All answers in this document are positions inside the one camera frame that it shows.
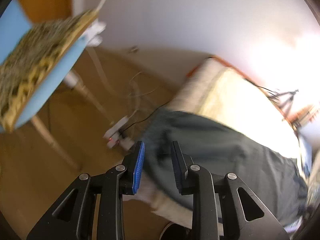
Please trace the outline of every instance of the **wooden floor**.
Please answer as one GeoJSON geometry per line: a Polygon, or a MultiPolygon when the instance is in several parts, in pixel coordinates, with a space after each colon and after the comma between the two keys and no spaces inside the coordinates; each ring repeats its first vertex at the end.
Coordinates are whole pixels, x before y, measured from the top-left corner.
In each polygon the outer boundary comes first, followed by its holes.
{"type": "MultiPolygon", "coordinates": [[[[118,93],[127,93],[128,81],[139,69],[101,49],[98,55],[111,85],[118,93]]],[[[73,69],[81,75],[84,84],[114,121],[128,114],[126,99],[112,96],[104,89],[86,51],[73,69]]],[[[146,74],[139,75],[137,82],[141,92],[158,87],[148,95],[150,101],[142,102],[137,120],[148,116],[156,106],[169,101],[174,95],[174,91],[163,82],[146,74]]],[[[63,85],[42,107],[39,116],[83,169],[80,172],[71,170],[30,123],[12,134],[0,134],[0,210],[21,239],[26,239],[38,219],[79,174],[87,172],[93,176],[104,173],[124,154],[119,147],[108,149],[102,138],[110,127],[109,122],[93,105],[63,85]]],[[[135,136],[144,125],[147,124],[137,125],[135,136]]],[[[127,240],[158,239],[167,221],[152,214],[144,203],[131,200],[124,202],[124,223],[127,240]]]]}

